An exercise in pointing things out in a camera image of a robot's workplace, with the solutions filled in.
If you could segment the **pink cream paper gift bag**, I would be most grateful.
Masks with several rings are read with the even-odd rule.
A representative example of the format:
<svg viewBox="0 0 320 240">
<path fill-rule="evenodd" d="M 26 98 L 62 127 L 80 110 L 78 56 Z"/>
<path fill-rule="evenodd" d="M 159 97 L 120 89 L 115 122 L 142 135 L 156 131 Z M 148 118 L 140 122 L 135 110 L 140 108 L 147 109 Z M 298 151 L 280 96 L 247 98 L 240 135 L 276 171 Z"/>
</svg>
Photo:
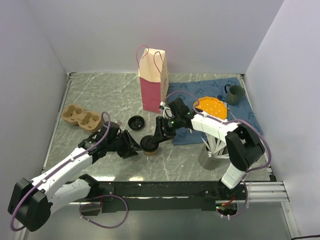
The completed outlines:
<svg viewBox="0 0 320 240">
<path fill-rule="evenodd" d="M 142 108 L 159 113 L 160 103 L 165 101 L 169 89 L 166 51 L 145 44 L 139 49 L 143 49 L 142 56 L 136 56 Z"/>
</svg>

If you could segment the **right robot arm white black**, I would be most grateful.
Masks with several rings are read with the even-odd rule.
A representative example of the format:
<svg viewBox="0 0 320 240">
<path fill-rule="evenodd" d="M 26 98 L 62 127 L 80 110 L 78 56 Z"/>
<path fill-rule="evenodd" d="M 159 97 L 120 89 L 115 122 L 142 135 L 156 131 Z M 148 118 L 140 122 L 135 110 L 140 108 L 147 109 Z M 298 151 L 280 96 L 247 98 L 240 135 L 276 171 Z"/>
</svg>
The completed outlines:
<svg viewBox="0 0 320 240">
<path fill-rule="evenodd" d="M 180 128 L 202 132 L 225 143 L 230 164 L 218 181 L 217 190 L 223 199 L 232 198 L 250 167 L 265 153 L 259 133 L 247 122 L 222 121 L 207 113 L 191 110 L 180 97 L 171 101 L 168 107 L 172 117 L 156 117 L 153 144 L 173 139 Z"/>
</svg>

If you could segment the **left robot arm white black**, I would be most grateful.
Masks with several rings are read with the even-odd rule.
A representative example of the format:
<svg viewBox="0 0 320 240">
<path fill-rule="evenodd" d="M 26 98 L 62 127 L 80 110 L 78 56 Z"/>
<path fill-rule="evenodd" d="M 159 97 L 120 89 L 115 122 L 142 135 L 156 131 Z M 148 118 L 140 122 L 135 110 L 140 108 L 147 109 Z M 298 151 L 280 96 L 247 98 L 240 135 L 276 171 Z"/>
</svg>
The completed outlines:
<svg viewBox="0 0 320 240">
<path fill-rule="evenodd" d="M 68 181 L 81 170 L 93 165 L 108 152 L 122 159 L 138 155 L 142 148 L 127 130 L 115 122 L 106 122 L 101 129 L 82 140 L 61 162 L 31 180 L 20 179 L 13 188 L 8 212 L 14 232 L 41 228 L 55 211 L 79 199 L 94 201 L 99 195 L 99 182 L 88 174 Z"/>
</svg>

